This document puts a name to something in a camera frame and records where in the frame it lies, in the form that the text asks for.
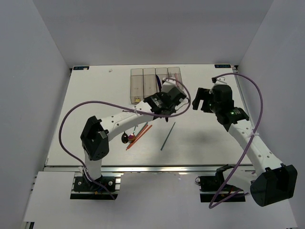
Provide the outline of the lone teal chopstick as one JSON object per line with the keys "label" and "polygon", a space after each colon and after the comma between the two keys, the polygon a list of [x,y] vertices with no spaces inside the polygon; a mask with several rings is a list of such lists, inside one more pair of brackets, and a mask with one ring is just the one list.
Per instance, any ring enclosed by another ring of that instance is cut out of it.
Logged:
{"label": "lone teal chopstick", "polygon": [[175,124],[176,124],[176,122],[173,123],[173,125],[172,125],[172,127],[171,127],[169,133],[167,134],[167,136],[166,136],[166,138],[165,138],[165,140],[164,140],[164,142],[163,142],[163,144],[162,144],[162,147],[161,147],[161,149],[160,149],[161,151],[164,149],[165,144],[166,144],[166,142],[168,141],[168,138],[169,138],[169,136],[170,136],[170,134],[171,134],[171,132],[172,132],[172,130],[173,130]]}

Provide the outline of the blue knife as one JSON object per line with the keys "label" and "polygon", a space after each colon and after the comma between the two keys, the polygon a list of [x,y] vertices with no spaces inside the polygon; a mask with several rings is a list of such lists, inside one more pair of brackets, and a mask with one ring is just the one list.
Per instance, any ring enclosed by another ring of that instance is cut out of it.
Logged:
{"label": "blue knife", "polygon": [[157,81],[157,85],[158,85],[159,92],[161,92],[161,91],[162,91],[162,83],[161,83],[161,80],[160,80],[160,78],[159,78],[158,75],[155,75],[155,77],[156,77],[156,81]]}

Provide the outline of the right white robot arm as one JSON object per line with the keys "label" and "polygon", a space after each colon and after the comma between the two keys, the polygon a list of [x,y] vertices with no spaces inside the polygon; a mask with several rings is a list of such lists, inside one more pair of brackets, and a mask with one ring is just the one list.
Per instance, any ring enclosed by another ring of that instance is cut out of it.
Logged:
{"label": "right white robot arm", "polygon": [[214,113],[217,121],[237,141],[244,150],[255,170],[245,172],[238,165],[225,165],[217,169],[212,180],[201,179],[203,191],[220,191],[234,186],[250,193],[261,207],[290,199],[294,195],[297,170],[293,165],[285,165],[278,159],[251,128],[246,112],[234,105],[233,92],[228,85],[215,85],[212,89],[198,88],[192,102],[193,109],[200,108],[205,113]]}

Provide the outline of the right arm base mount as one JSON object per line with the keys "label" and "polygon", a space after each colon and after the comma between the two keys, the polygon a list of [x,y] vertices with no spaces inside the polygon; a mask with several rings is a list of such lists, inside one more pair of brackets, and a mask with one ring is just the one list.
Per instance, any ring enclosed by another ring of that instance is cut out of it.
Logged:
{"label": "right arm base mount", "polygon": [[[199,176],[195,179],[195,184],[200,187],[200,202],[208,203],[212,200],[214,194],[224,182],[225,178],[223,172],[233,168],[232,165],[225,165],[216,170],[213,176]],[[215,202],[225,199],[230,194],[236,192],[239,188],[226,184],[222,189],[221,193],[216,197]]]}

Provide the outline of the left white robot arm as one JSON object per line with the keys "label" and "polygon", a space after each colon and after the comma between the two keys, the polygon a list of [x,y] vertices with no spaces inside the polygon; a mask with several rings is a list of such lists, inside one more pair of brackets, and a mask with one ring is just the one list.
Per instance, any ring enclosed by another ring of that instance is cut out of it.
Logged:
{"label": "left white robot arm", "polygon": [[83,170],[84,184],[90,191],[106,187],[111,192],[114,186],[101,174],[102,159],[110,151],[109,142],[119,134],[142,123],[165,118],[176,113],[187,95],[177,87],[166,92],[157,92],[146,97],[134,108],[122,108],[122,112],[98,119],[95,116],[88,118],[81,133],[82,148],[85,153],[85,166]]}

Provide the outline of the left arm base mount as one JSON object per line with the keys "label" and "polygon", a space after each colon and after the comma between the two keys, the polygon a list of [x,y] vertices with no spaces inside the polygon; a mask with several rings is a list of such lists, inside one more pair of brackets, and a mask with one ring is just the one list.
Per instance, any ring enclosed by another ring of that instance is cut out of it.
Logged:
{"label": "left arm base mount", "polygon": [[96,182],[104,185],[101,187],[92,183],[85,176],[76,176],[73,180],[70,199],[77,200],[115,200],[118,196],[116,177],[101,176]]}

